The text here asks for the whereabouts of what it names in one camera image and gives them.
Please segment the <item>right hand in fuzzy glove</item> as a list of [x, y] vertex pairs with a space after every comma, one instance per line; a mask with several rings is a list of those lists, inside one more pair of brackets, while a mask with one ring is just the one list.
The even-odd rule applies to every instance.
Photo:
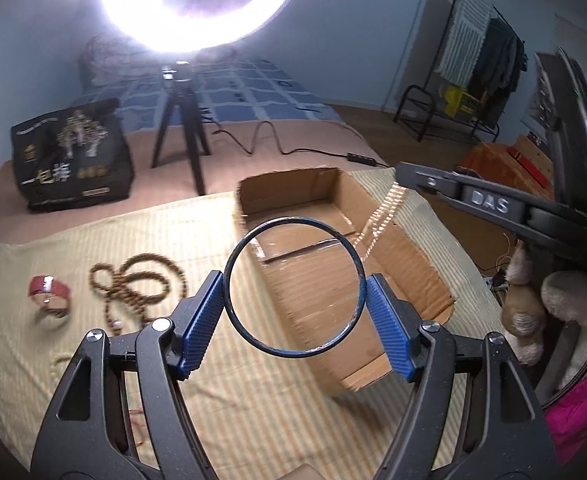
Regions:
[[536, 272], [522, 240], [506, 270], [505, 337], [531, 373], [541, 404], [550, 406], [587, 378], [587, 275]]

